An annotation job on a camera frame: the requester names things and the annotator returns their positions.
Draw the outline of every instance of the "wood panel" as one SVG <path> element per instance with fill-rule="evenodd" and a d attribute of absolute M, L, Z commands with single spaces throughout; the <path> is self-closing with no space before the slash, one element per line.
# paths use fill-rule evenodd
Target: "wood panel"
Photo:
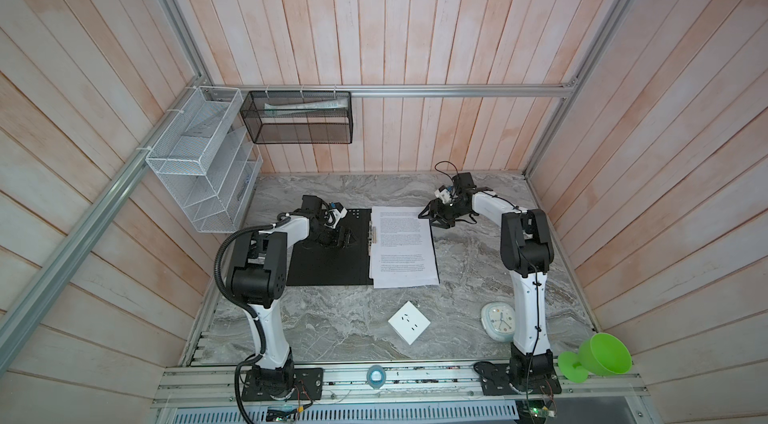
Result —
<path fill-rule="evenodd" d="M 613 0 L 179 1 L 218 83 L 483 84 L 571 80 Z M 283 173 L 427 170 L 440 160 L 524 169 L 553 109 L 550 98 L 366 98 L 353 103 L 352 145 L 261 150 Z"/>
<path fill-rule="evenodd" d="M 768 0 L 636 0 L 532 173 L 665 422 L 768 412 L 766 55 Z"/>
<path fill-rule="evenodd" d="M 0 4 L 5 313 L 194 72 L 157 0 Z M 0 379 L 4 422 L 143 420 L 218 245 L 148 176 Z"/>

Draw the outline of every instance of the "printed document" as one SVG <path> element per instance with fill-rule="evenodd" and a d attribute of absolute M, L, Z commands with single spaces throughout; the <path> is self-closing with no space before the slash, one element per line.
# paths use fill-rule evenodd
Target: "printed document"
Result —
<path fill-rule="evenodd" d="M 421 207 L 373 207 L 370 277 L 374 289 L 438 285 L 435 247 Z"/>

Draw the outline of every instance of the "white wire mesh basket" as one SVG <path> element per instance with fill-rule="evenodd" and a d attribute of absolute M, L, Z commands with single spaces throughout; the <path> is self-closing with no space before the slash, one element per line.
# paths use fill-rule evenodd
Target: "white wire mesh basket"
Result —
<path fill-rule="evenodd" d="M 160 174 L 203 176 L 243 104 L 240 89 L 198 87 L 147 155 Z"/>
<path fill-rule="evenodd" d="M 246 134 L 245 127 L 227 133 L 205 175 L 158 174 L 198 232 L 232 233 L 242 224 L 264 162 L 260 153 L 248 160 L 254 143 Z"/>

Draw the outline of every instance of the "gray floor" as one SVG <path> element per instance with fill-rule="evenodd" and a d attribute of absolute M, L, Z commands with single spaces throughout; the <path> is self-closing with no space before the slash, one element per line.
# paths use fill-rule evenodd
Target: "gray floor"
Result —
<path fill-rule="evenodd" d="M 516 173 L 473 173 L 479 186 L 523 207 L 534 206 Z M 349 208 L 423 207 L 447 184 L 439 173 L 402 175 L 320 175 L 260 177 L 246 225 L 274 221 L 303 194 L 341 202 Z M 487 303 L 513 304 L 512 281 L 498 256 L 499 227 L 487 219 L 434 229 L 440 286 L 373 289 L 370 286 L 289 287 L 283 294 L 283 323 L 298 362 L 367 360 L 474 360 L 509 357 L 509 344 L 491 340 L 480 323 Z M 411 301 L 432 322 L 416 342 L 400 339 L 387 320 Z M 562 257 L 556 256 L 547 282 L 546 315 L 552 350 L 576 350 L 591 324 Z M 254 352 L 243 311 L 221 299 L 204 333 L 196 362 L 233 363 Z"/>

